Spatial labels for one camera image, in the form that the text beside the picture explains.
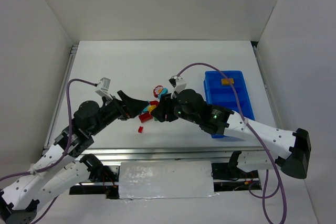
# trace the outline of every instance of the white wall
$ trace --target white wall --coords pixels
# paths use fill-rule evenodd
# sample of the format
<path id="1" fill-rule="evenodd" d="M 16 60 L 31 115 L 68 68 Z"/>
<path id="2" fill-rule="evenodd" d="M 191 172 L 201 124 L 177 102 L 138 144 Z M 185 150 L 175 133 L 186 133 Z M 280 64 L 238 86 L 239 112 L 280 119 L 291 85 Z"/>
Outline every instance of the white wall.
<path id="1" fill-rule="evenodd" d="M 10 173 L 41 154 L 71 41 L 44 0 L 0 6 L 0 168 Z"/>
<path id="2" fill-rule="evenodd" d="M 307 129 L 306 185 L 320 224 L 334 223 L 336 0 L 278 0 L 257 51 L 286 129 Z"/>
<path id="3" fill-rule="evenodd" d="M 46 0 L 79 40 L 259 40 L 276 0 Z"/>

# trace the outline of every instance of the blue plastic bin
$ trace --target blue plastic bin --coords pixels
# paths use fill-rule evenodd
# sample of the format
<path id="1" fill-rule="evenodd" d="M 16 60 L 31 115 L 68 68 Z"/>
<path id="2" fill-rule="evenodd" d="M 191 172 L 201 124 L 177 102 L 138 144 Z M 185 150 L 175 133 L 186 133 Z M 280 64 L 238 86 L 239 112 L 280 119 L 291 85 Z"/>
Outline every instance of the blue plastic bin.
<path id="1" fill-rule="evenodd" d="M 248 97 L 244 76 L 241 71 L 223 71 L 228 78 L 234 79 L 234 87 L 237 91 L 243 115 L 254 120 L 250 98 Z M 223 86 L 224 77 L 217 71 L 205 72 L 204 89 L 208 104 L 220 105 L 238 112 L 235 95 L 230 85 Z M 212 138 L 222 138 L 221 135 L 212 135 Z"/>

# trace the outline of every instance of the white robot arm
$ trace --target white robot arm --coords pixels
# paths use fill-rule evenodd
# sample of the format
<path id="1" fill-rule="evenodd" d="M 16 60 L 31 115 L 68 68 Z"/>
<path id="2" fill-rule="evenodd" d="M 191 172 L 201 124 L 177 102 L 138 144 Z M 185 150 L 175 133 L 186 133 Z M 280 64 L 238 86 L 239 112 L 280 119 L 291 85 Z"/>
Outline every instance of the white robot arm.
<path id="1" fill-rule="evenodd" d="M 93 143 L 92 136 L 116 119 L 135 118 L 148 106 L 147 101 L 132 99 L 122 91 L 118 91 L 121 100 L 111 96 L 108 93 L 109 82 L 109 79 L 103 78 L 97 84 L 96 93 L 102 96 L 103 106 L 99 107 L 94 101 L 84 102 L 74 113 L 72 135 L 69 137 L 69 127 L 65 128 L 55 139 L 54 145 L 29 170 L 30 175 L 20 177 L 0 192 L 0 217 L 7 224 L 31 223 L 46 203 L 71 186 L 85 180 L 96 182 L 104 174 L 114 176 L 93 154 L 85 155 L 71 168 L 60 172 Z M 170 82 L 174 91 L 161 96 L 159 106 L 151 113 L 160 122 L 182 118 L 198 124 L 209 134 L 225 134 L 246 141 L 257 140 L 246 126 L 248 119 L 243 121 L 237 112 L 206 104 L 200 94 L 184 89 L 186 83 L 180 77 L 172 78 Z M 284 131 L 253 120 L 248 120 L 248 123 L 258 132 L 285 174 L 295 178 L 307 176 L 311 151 L 307 131 Z M 51 169 L 39 172 L 41 168 L 57 163 L 67 149 L 68 140 L 71 143 L 67 155 Z M 273 168 L 266 153 L 256 156 L 248 152 L 234 152 L 229 166 L 245 172 Z"/>

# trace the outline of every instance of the red building block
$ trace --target red building block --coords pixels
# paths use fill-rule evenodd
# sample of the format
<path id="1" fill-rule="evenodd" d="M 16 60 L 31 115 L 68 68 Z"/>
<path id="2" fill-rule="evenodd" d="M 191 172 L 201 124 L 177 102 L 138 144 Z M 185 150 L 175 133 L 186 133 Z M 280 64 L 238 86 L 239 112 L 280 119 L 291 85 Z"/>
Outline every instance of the red building block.
<path id="1" fill-rule="evenodd" d="M 154 97 L 158 98 L 158 96 L 162 92 L 162 90 L 163 90 L 163 86 L 161 86 L 161 85 L 156 86 L 155 89 L 153 89 Z"/>
<path id="2" fill-rule="evenodd" d="M 156 106 L 159 106 L 159 102 L 158 102 L 158 101 L 150 101 L 149 104 L 150 104 L 150 105 L 156 105 Z"/>
<path id="3" fill-rule="evenodd" d="M 140 119 L 140 121 L 142 122 L 142 123 L 144 123 L 144 122 L 146 122 L 146 121 L 148 121 L 148 120 L 150 120 L 150 119 L 152 119 L 153 117 L 152 117 L 152 115 L 149 113 L 149 112 L 146 112 L 146 113 L 144 113 L 144 114 L 142 114 L 142 115 L 139 115 L 139 119 Z"/>

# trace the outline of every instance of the white table surface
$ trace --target white table surface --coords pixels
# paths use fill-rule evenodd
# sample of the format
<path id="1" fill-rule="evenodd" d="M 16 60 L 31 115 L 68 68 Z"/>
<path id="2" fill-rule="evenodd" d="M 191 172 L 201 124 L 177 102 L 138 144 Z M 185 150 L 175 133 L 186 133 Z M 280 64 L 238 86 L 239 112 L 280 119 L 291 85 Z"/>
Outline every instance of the white table surface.
<path id="1" fill-rule="evenodd" d="M 275 126 L 257 62 L 249 41 L 81 41 L 70 78 L 97 82 L 101 77 L 112 80 L 110 93 L 123 90 L 127 95 L 151 100 L 158 85 L 170 88 L 168 79 L 185 65 L 202 61 L 222 70 L 241 70 L 245 77 L 256 121 Z M 183 77 L 188 87 L 204 95 L 206 67 L 193 67 Z M 95 100 L 98 95 L 90 86 L 74 84 L 71 104 L 75 111 L 81 102 Z M 63 101 L 54 137 L 67 126 L 67 110 Z M 138 119 L 116 121 L 94 139 L 92 148 L 201 147 L 253 145 L 212 139 L 196 125 L 178 120 L 174 123 L 146 122 L 144 133 L 137 132 Z M 265 173 L 259 171 L 263 182 Z M 286 224 L 317 224 L 303 180 L 282 174 L 287 195 Z M 188 171 L 185 171 L 188 183 Z M 273 171 L 267 191 L 273 192 L 277 180 Z M 267 200 L 267 210 L 274 223 L 282 215 L 278 193 Z M 102 195 L 69 196 L 62 194 L 40 222 L 56 223 L 267 223 L 261 200 L 247 191 L 220 192 L 217 196 L 194 199 L 106 200 Z"/>
<path id="2" fill-rule="evenodd" d="M 257 61 L 249 41 L 81 41 L 73 63 L 70 79 L 80 78 L 98 82 L 111 79 L 109 92 L 124 91 L 132 98 L 154 100 L 157 85 L 172 91 L 168 79 L 186 65 L 205 62 L 220 70 L 243 72 L 256 121 L 275 126 L 271 108 Z M 182 76 L 187 88 L 204 95 L 204 72 L 211 70 L 195 66 Z M 87 100 L 101 104 L 94 88 L 73 83 L 70 89 L 72 111 Z M 68 125 L 66 99 L 63 99 L 53 139 Z M 138 133 L 143 126 L 142 134 Z M 259 146 L 259 143 L 212 139 L 197 125 L 184 120 L 160 123 L 154 120 L 141 124 L 138 118 L 116 120 L 94 137 L 90 148 L 169 148 L 169 147 L 227 147 Z"/>

